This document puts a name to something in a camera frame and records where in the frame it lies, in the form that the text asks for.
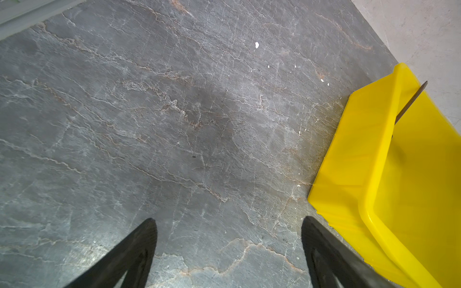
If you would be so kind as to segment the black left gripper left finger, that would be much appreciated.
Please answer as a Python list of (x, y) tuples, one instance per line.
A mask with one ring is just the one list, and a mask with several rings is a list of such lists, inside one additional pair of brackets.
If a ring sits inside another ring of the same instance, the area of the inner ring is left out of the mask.
[(68, 288), (144, 288), (157, 244), (157, 225), (148, 218)]

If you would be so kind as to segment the black yellow handled screwdriver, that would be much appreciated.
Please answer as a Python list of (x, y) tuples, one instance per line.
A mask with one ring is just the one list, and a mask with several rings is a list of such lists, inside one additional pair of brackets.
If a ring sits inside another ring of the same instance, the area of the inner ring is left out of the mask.
[(397, 114), (396, 120), (394, 124), (397, 124), (400, 119), (403, 117), (403, 115), (408, 111), (408, 109), (413, 105), (413, 103), (416, 101), (416, 99), (422, 94), (422, 92), (425, 90), (426, 86), (428, 84), (428, 81), (425, 81), (419, 89), (416, 91), (416, 93), (409, 99), (407, 104), (404, 105), (402, 110)]

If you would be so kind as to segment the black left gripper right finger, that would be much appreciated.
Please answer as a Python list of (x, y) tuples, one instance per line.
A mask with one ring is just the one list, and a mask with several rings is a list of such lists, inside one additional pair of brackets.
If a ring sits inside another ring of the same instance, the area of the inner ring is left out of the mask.
[(301, 240), (314, 288), (392, 288), (314, 217), (304, 218)]

